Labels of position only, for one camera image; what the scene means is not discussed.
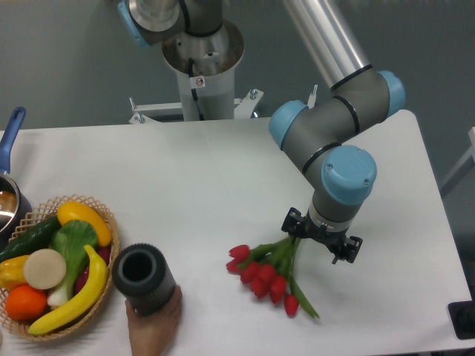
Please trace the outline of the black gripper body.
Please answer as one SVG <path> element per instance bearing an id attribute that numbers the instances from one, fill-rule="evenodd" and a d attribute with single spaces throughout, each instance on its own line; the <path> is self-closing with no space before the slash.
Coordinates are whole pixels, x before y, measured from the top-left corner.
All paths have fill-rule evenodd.
<path id="1" fill-rule="evenodd" d="M 320 225 L 315 224 L 310 218 L 310 212 L 308 212 L 307 215 L 303 217 L 301 235 L 290 235 L 290 237 L 292 238 L 293 242 L 295 242 L 297 239 L 314 240 L 317 243 L 325 245 L 331 252 L 331 245 L 341 241 L 343 237 L 347 237 L 346 232 L 347 229 L 342 231 L 331 231 L 330 225 L 326 223 L 322 223 Z"/>

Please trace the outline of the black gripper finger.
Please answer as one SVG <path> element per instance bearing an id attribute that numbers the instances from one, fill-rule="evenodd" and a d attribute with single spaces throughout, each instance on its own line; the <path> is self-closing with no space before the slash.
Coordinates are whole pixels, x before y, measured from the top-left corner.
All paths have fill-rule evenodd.
<path id="1" fill-rule="evenodd" d="M 301 212 L 291 207 L 284 218 L 281 230 L 288 233 L 288 235 L 301 235 L 302 222 L 303 217 Z"/>
<path id="2" fill-rule="evenodd" d="M 362 243 L 362 238 L 350 236 L 343 237 L 341 241 L 331 245 L 331 252 L 334 255 L 332 264 L 336 264 L 339 260 L 354 263 Z"/>

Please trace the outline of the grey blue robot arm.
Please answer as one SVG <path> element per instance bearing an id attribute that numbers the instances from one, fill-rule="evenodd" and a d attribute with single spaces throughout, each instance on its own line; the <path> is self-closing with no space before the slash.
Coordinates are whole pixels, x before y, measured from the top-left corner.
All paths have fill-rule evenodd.
<path id="1" fill-rule="evenodd" d="M 362 241 L 347 230 L 373 189 L 377 168 L 349 140 L 401 110 L 404 86 L 393 73 L 373 69 L 333 1 L 284 5 L 332 96 L 320 105 L 287 102 L 269 121 L 275 143 L 314 190 L 307 213 L 291 209 L 282 229 L 352 263 Z M 121 1 L 118 11 L 138 46 L 161 44 L 186 121 L 238 117 L 235 68 L 243 37 L 224 19 L 221 1 Z"/>

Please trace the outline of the person's hand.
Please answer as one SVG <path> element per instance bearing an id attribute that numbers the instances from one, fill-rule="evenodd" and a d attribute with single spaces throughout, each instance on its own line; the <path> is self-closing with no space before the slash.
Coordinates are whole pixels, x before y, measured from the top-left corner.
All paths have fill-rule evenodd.
<path id="1" fill-rule="evenodd" d="M 132 355 L 161 355 L 175 339 L 183 310 L 183 293 L 174 288 L 170 300 L 161 310 L 140 317 L 125 300 L 128 334 Z"/>

